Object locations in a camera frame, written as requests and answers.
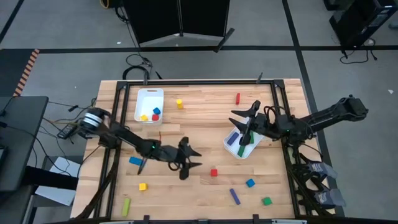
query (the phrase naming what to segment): green block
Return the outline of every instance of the green block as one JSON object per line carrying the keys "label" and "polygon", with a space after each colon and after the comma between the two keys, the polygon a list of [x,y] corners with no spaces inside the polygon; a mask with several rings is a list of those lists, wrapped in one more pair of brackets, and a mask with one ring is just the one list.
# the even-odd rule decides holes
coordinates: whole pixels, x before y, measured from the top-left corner
{"label": "green block", "polygon": [[253,143],[254,143],[254,135],[253,135],[253,132],[250,131],[250,144],[253,144]]}
{"label": "green block", "polygon": [[271,205],[272,204],[272,200],[270,197],[266,197],[262,199],[262,203],[267,206],[267,205]]}
{"label": "green block", "polygon": [[246,147],[246,146],[241,146],[241,147],[239,148],[239,151],[238,151],[238,156],[239,156],[239,157],[242,157],[245,147]]}
{"label": "green block", "polygon": [[124,205],[123,205],[123,211],[122,211],[122,216],[126,217],[127,214],[129,213],[129,208],[130,208],[130,199],[125,198],[124,199]]}

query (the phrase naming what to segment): white container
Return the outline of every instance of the white container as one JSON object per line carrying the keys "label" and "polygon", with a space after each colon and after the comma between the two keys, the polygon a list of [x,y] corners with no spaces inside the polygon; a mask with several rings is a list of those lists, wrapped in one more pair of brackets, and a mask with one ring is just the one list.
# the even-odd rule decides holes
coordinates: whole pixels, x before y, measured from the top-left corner
{"label": "white container", "polygon": [[[228,145],[227,142],[230,139],[230,137],[234,134],[234,133],[238,133],[239,136],[235,139],[234,143],[232,143],[231,145]],[[253,151],[253,149],[260,143],[260,141],[264,138],[263,135],[257,134],[255,132],[253,132],[253,138],[254,138],[254,143],[253,144],[248,144],[245,148],[244,148],[244,152],[242,157],[238,156],[238,151],[239,148],[241,147],[239,145],[239,140],[241,139],[242,134],[239,132],[239,130],[237,128],[234,128],[231,133],[224,138],[224,148],[230,152],[235,158],[237,159],[245,159],[247,158],[250,153]]]}
{"label": "white container", "polygon": [[[163,118],[164,93],[160,88],[143,88],[138,91],[136,112],[134,119],[142,124],[160,125]],[[154,109],[160,109],[159,120],[153,121]],[[147,121],[141,121],[141,116],[146,115]]]}

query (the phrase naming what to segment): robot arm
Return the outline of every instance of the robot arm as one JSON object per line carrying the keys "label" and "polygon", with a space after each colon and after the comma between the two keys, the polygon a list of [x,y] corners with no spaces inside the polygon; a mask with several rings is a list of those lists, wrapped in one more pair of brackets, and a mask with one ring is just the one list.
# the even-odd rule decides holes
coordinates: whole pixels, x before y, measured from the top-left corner
{"label": "robot arm", "polygon": [[178,148],[173,146],[162,146],[155,139],[142,139],[115,120],[109,122],[109,127],[104,124],[106,117],[111,114],[100,108],[87,111],[80,122],[80,128],[86,134],[94,134],[100,137],[99,144],[108,148],[115,148],[120,141],[124,141],[136,148],[136,151],[144,158],[168,162],[171,170],[180,170],[180,179],[185,180],[189,176],[189,169],[201,165],[190,161],[190,156],[201,156],[189,145],[189,139],[183,137]]}
{"label": "robot arm", "polygon": [[317,131],[340,121],[361,121],[368,113],[368,109],[365,108],[362,101],[354,98],[352,95],[342,98],[327,109],[300,119],[288,116],[287,114],[276,116],[274,123],[269,121],[268,112],[275,112],[275,107],[266,106],[264,114],[257,113],[259,107],[260,101],[257,100],[247,111],[232,111],[236,115],[249,118],[247,124],[240,123],[232,118],[229,119],[243,134],[239,142],[240,145],[245,146],[250,143],[250,131],[262,134],[271,139],[288,137],[290,144],[300,145],[305,140],[312,138],[313,134]]}

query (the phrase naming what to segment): concrete floor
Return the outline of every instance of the concrete floor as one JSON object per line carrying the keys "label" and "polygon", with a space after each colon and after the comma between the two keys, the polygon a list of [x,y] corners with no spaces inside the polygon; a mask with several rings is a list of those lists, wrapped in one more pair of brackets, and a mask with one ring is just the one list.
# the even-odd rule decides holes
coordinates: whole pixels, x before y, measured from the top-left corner
{"label": "concrete floor", "polygon": [[[0,28],[17,0],[0,2]],[[320,0],[289,0],[300,45],[338,45]],[[390,21],[398,20],[398,14]],[[398,45],[398,31],[387,23],[374,38],[378,45]],[[229,27],[236,32],[227,45],[293,45],[280,0],[231,0]],[[173,40],[151,46],[203,45],[200,40]],[[126,26],[112,10],[104,10],[95,0],[25,1],[0,48],[67,49],[133,47]],[[318,109],[353,94],[369,108],[369,116],[358,123],[340,123],[325,130],[337,184],[347,206],[347,217],[398,220],[398,159],[394,112],[398,110],[398,51],[375,51],[377,62],[343,65],[339,51],[303,52]],[[101,80],[121,79],[128,53],[40,54],[23,95],[46,95],[52,101],[85,106],[95,97]],[[143,53],[163,78],[301,78],[294,51],[221,51]],[[350,60],[363,60],[356,52]],[[141,78],[139,72],[130,79]],[[67,108],[48,105],[45,117],[74,117]],[[43,124],[50,132],[55,129]],[[54,139],[39,139],[51,156],[61,156]],[[85,142],[60,141],[68,156],[82,156]],[[38,152],[39,162],[43,153]],[[35,223],[66,220],[70,208],[39,209]]]}

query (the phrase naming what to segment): wooden table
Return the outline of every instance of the wooden table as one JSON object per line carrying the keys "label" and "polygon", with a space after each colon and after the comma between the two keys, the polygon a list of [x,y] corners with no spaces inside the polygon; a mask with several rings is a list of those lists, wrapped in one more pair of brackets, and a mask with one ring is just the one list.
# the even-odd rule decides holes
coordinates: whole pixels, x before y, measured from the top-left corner
{"label": "wooden table", "polygon": [[[303,88],[299,79],[286,79],[285,89],[290,111],[296,117],[308,115]],[[192,157],[202,166],[190,170],[187,180],[179,180],[167,163],[148,161],[141,175],[138,166],[129,163],[138,153],[128,144],[122,145],[118,179],[114,194],[112,220],[250,219],[293,218],[294,211],[280,141],[265,138],[247,159],[234,158],[223,146],[223,139],[234,128],[228,120],[237,118],[231,110],[247,110],[255,100],[262,107],[273,105],[271,88],[265,85],[172,85],[156,86],[164,90],[164,117],[161,126],[142,126],[134,120],[137,92],[148,86],[133,86],[129,93],[126,125],[142,138],[159,139],[162,144],[177,146],[183,136],[188,136],[194,150],[202,157]],[[116,81],[102,81],[96,107],[112,110]],[[235,105],[236,94],[241,94]],[[176,99],[183,100],[183,110],[178,110]],[[119,99],[117,120],[120,119],[123,93]],[[97,147],[98,139],[87,143],[85,157]],[[317,148],[315,139],[306,142]],[[309,159],[320,160],[317,152],[302,146],[300,152]],[[104,149],[98,149],[83,164],[76,190],[71,217],[77,216],[98,189]],[[210,169],[218,169],[211,177]],[[252,178],[256,185],[248,188]],[[148,190],[139,191],[139,183],[147,183]],[[235,189],[241,205],[236,205],[229,189]],[[129,214],[122,217],[124,199],[131,199]],[[262,199],[270,197],[273,204],[264,206]],[[100,216],[104,216],[108,193],[103,197]]]}

